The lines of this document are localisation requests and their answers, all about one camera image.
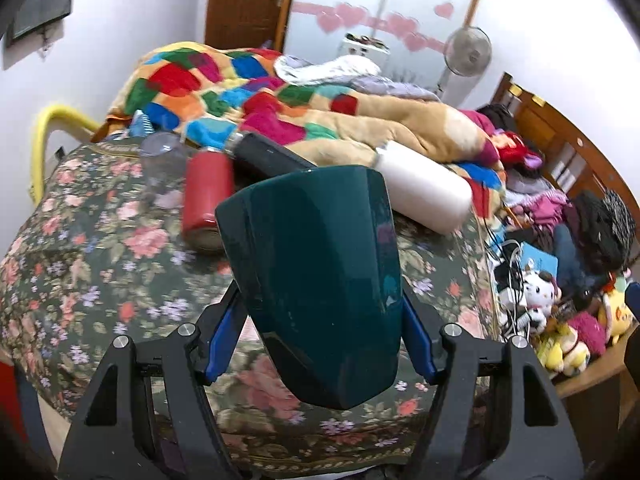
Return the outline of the dark green ceramic cup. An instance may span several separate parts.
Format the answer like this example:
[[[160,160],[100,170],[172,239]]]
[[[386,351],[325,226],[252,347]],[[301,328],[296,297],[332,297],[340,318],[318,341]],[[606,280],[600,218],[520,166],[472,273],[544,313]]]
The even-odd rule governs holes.
[[[299,401],[349,410],[393,383],[401,276],[385,181],[365,166],[294,172],[224,200],[235,283]]]

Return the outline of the clear plastic cup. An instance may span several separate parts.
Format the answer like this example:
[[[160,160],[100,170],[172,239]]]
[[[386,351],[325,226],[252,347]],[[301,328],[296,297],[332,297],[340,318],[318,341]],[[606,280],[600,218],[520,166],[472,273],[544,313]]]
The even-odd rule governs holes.
[[[154,195],[165,195],[182,183],[188,153],[178,134],[159,131],[143,139],[140,160],[149,191]]]

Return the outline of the yellow plush toy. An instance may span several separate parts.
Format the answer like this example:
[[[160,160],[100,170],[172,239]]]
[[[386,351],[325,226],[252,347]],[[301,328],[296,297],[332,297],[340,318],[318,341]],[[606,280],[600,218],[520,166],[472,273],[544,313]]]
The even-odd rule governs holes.
[[[551,379],[559,375],[579,375],[591,358],[589,348],[578,338],[578,331],[568,324],[559,325],[554,332],[544,333],[536,355]]]

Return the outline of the black white plush toy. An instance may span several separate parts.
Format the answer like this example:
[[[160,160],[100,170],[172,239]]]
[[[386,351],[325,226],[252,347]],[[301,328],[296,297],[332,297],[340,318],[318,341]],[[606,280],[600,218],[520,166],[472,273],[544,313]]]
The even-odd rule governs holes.
[[[559,303],[562,290],[555,277],[545,270],[531,270],[523,276],[520,314],[515,320],[519,334],[539,335],[544,332],[553,308]]]

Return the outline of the floral green bedspread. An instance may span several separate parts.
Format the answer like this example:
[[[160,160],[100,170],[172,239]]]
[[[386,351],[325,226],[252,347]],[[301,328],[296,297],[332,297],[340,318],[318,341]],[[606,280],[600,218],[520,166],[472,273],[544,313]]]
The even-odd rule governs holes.
[[[86,144],[55,170],[1,263],[1,345],[59,424],[75,414],[105,350],[195,321],[232,274],[191,252],[177,209],[146,200],[142,167],[120,142]],[[246,324],[228,370],[206,391],[235,465],[277,478],[402,464],[434,391],[399,359],[395,383],[348,411],[285,388]]]

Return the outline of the pile of clothes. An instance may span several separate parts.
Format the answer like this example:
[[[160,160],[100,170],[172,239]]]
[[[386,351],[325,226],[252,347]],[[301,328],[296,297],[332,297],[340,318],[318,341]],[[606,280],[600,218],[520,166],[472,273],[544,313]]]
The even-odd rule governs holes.
[[[602,197],[590,191],[568,197],[544,178],[544,154],[521,138],[505,105],[490,103],[477,111],[497,136],[514,144],[500,150],[506,188],[522,196],[513,209],[527,218],[534,244],[555,252],[562,289],[586,287],[590,280],[610,280],[624,271],[637,273],[639,218],[620,196],[608,190]]]

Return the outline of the white thermos bottle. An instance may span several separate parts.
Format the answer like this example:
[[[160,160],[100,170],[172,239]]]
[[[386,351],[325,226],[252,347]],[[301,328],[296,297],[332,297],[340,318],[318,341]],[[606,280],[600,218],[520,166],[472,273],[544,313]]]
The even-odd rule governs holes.
[[[459,229],[469,217],[472,188],[462,177],[395,141],[375,153],[373,168],[383,175],[398,214],[442,235]]]

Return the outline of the red thermos bottle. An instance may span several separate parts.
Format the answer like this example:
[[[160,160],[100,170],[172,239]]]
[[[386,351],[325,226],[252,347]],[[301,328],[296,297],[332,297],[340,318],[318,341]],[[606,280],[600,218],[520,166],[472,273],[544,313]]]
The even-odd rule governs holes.
[[[186,165],[182,237],[198,252],[222,248],[215,210],[234,189],[231,159],[222,151],[202,148]]]

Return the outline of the wooden headboard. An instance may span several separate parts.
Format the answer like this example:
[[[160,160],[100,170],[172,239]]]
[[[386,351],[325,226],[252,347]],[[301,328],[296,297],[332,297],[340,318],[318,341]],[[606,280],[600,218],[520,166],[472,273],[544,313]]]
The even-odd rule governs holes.
[[[582,191],[602,197],[616,192],[632,216],[639,218],[634,194],[598,148],[551,104],[519,86],[505,73],[491,99],[512,113],[521,138],[544,154],[545,179],[573,198]]]

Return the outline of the black thermos bottle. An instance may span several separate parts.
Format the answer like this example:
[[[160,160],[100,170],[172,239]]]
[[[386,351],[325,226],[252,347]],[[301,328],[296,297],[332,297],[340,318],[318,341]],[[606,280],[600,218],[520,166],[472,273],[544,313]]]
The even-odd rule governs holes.
[[[237,190],[284,174],[314,169],[316,166],[256,132],[232,133],[224,144],[224,154],[231,159]]]

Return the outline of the colourful patchwork blanket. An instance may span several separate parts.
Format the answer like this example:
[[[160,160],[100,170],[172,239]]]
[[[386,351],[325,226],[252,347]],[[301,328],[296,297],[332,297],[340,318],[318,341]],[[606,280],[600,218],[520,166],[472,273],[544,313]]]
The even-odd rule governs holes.
[[[128,127],[141,112],[197,146],[257,132],[317,166],[369,166],[376,148],[394,141],[467,180],[477,217],[500,209],[506,174],[489,134],[468,115],[342,84],[288,84],[276,73],[279,55],[192,41],[155,49],[139,61],[93,139]]]

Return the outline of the standing electric fan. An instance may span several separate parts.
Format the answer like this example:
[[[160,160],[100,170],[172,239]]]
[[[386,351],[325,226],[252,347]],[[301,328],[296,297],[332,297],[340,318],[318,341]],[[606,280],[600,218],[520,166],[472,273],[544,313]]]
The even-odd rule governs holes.
[[[469,78],[484,73],[492,58],[492,44],[483,29],[463,26],[447,39],[442,54],[445,68],[436,86],[439,99],[444,97],[452,75]]]

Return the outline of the white grey bundled quilt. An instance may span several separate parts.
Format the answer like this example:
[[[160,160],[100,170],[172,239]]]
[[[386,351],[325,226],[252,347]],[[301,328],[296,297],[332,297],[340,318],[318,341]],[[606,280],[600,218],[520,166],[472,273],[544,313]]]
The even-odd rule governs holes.
[[[396,96],[425,102],[440,101],[434,92],[413,82],[393,81],[383,76],[380,66],[361,55],[342,55],[321,64],[310,64],[295,56],[280,55],[274,61],[273,69],[280,79],[296,86],[334,84],[372,96]]]

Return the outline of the white small cabinet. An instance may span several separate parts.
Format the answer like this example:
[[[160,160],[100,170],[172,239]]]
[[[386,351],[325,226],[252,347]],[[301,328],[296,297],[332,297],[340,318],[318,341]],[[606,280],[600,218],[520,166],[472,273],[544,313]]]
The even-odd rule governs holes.
[[[346,34],[338,48],[337,55],[363,56],[384,70],[390,58],[390,48],[376,38]]]

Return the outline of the brown wooden door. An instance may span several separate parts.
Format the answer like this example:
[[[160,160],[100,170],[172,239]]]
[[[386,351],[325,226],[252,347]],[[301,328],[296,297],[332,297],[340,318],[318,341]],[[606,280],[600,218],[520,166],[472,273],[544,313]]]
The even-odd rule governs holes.
[[[292,0],[207,0],[204,42],[218,49],[280,50]]]

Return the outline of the yellow padded bed rail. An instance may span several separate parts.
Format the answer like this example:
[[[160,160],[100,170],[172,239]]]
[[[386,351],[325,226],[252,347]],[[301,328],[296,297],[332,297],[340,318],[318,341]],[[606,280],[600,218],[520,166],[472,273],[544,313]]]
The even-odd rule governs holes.
[[[30,181],[29,196],[37,206],[43,198],[46,186],[46,149],[51,132],[51,122],[62,122],[70,126],[73,132],[79,133],[81,142],[88,142],[91,136],[98,132],[100,124],[81,113],[75,107],[53,103],[43,107],[36,116],[32,128],[32,148],[30,149]]]

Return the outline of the small wall monitor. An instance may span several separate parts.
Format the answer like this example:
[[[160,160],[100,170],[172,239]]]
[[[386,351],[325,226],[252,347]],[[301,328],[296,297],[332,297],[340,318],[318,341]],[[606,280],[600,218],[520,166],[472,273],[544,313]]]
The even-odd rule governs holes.
[[[33,32],[42,32],[72,13],[73,0],[25,0],[14,14],[6,32],[6,44],[11,47]]]

